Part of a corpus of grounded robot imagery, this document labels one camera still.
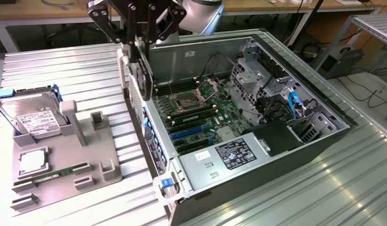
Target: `metal rack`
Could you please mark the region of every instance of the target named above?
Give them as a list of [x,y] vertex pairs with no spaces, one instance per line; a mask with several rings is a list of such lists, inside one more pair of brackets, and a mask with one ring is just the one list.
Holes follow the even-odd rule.
[[319,57],[313,64],[313,69],[317,71],[332,48],[337,45],[343,35],[345,34],[351,25],[355,25],[363,31],[368,32],[375,38],[381,40],[387,44],[387,14],[380,15],[352,15],[349,16],[343,28],[340,29],[333,41],[327,47],[323,56]]

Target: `blue pcie slot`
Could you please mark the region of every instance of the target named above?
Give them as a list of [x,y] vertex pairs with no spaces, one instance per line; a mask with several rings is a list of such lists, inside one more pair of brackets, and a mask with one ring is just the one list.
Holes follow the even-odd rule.
[[176,133],[176,134],[170,135],[170,140],[174,140],[177,138],[185,137],[185,136],[192,135],[194,133],[201,133],[204,131],[204,129],[205,129],[205,126],[206,126],[206,124],[200,126],[200,127],[193,128],[193,129],[189,129],[189,130],[186,130],[184,132],[180,132],[180,133]]

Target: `power supply label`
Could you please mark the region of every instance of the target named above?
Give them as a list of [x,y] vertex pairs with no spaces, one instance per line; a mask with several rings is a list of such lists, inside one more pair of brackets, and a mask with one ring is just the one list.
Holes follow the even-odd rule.
[[217,146],[216,151],[229,170],[256,160],[256,156],[242,138]]
[[30,135],[40,135],[60,130],[50,110],[18,115],[17,119]]

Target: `corrugated metal surface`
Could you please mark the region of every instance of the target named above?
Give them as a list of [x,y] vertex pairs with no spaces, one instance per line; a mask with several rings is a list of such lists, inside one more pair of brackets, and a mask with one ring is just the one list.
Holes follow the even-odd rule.
[[387,225],[387,131],[268,33],[260,37],[359,126],[309,164],[184,225]]
[[[185,225],[387,225],[387,131],[371,125],[266,33],[261,38],[353,117],[359,127],[315,161]],[[34,82],[42,86],[54,81],[64,99],[77,102],[78,118],[97,109],[110,116],[124,180],[8,218],[12,213],[5,207],[9,194],[4,176],[10,166],[5,165],[9,151],[4,146],[9,139],[0,118],[0,201],[5,201],[0,202],[0,225],[166,225],[120,97],[116,48],[97,45],[6,57],[4,87],[34,87]]]
[[117,48],[104,44],[6,55],[1,88],[54,83],[62,99],[76,101],[78,119],[98,109],[109,116],[122,181],[10,218],[10,127],[0,117],[0,225],[168,224],[121,96]]

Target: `green circuit board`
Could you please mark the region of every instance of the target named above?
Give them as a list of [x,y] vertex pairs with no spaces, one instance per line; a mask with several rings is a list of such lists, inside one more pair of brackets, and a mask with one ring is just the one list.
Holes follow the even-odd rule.
[[[250,127],[232,100],[228,99],[222,86],[212,80],[209,82],[202,80],[200,83],[197,89],[201,100],[193,89],[153,97],[170,140],[181,155],[240,136]],[[173,137],[194,129],[200,132],[180,138]]]

